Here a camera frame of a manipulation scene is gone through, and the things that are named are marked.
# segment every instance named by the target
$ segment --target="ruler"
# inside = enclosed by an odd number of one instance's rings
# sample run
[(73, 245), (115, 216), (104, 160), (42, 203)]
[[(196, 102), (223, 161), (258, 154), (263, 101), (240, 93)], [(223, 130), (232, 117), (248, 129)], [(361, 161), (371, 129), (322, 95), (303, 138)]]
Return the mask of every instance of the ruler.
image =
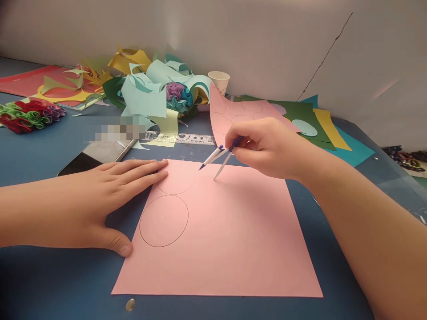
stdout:
[(193, 133), (174, 133), (174, 132), (156, 132), (146, 131), (145, 138), (141, 141), (160, 141), (160, 142), (174, 142), (186, 144), (206, 144), (215, 145), (215, 138), (209, 135), (199, 135)]

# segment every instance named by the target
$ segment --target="blue table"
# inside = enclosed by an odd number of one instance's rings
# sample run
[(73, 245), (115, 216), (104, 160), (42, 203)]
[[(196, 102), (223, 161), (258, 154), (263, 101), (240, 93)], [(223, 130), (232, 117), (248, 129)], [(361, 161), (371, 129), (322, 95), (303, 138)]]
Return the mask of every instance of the blue table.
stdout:
[[(40, 65), (0, 58), (0, 76)], [(0, 93), (0, 103), (20, 100)], [(56, 174), (85, 146), (101, 116), (118, 116), (114, 107), (91, 106), (85, 116), (67, 115), (31, 134), (0, 128), (0, 186), (36, 181)], [(376, 151), (357, 169), (415, 216), (427, 220), (427, 192), (397, 166), (356, 125), (334, 119), (344, 131)], [(207, 112), (179, 124), (180, 132), (212, 134)], [(125, 159), (204, 161), (214, 146), (176, 144), (132, 149)], [(242, 165), (232, 158), (232, 165)], [(324, 298), (112, 296), (124, 259), (100, 249), (12, 247), (0, 249), (0, 319), (373, 319), (367, 300), (320, 207), (298, 182), (287, 181)], [(133, 237), (149, 189), (107, 219), (107, 226)], [(67, 197), (58, 193), (58, 197)], [(48, 202), (34, 201), (34, 205)], [(125, 311), (134, 298), (135, 308)]]

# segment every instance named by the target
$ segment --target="white paper cup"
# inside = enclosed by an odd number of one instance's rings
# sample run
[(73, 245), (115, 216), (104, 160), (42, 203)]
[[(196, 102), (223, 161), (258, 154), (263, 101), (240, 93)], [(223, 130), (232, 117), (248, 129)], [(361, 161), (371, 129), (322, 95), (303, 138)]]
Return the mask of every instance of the white paper cup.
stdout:
[(221, 71), (211, 71), (208, 73), (208, 77), (212, 80), (214, 86), (217, 87), (219, 92), (225, 96), (230, 75)]

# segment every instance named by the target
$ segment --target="smartphone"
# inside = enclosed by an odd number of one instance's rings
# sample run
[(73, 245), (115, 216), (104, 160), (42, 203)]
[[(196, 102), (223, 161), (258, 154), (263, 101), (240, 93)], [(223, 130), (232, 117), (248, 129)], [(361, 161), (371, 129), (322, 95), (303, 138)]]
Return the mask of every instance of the smartphone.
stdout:
[(57, 176), (87, 171), (108, 162), (119, 162), (136, 141), (138, 139), (90, 143)]

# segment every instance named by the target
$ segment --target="white wall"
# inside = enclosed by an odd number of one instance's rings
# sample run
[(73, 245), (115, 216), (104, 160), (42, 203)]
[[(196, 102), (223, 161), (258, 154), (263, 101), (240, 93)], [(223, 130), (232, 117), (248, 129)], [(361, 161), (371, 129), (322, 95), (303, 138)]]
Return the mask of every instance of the white wall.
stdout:
[(157, 48), (196, 73), (228, 72), (234, 94), (297, 100), (354, 12), (302, 99), (319, 94), (321, 107), (380, 146), (427, 149), (426, 8), (424, 0), (14, 0), (2, 9), (0, 53), (75, 65), (117, 44), (149, 56)]

